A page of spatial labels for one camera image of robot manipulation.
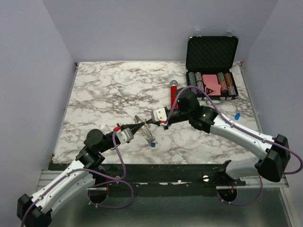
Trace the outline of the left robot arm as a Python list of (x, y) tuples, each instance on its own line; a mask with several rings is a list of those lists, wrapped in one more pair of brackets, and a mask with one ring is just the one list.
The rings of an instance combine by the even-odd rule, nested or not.
[(143, 123), (118, 125), (108, 134), (99, 129), (89, 131), (84, 148), (58, 177), (31, 196), (23, 194), (18, 199), (17, 217), (21, 220), (21, 226), (47, 227), (55, 210), (82, 190), (92, 186), (99, 187), (102, 184), (124, 183), (126, 177), (124, 164), (123, 175), (120, 178), (111, 177), (100, 170), (100, 165), (105, 159), (102, 153), (130, 142), (142, 126)]

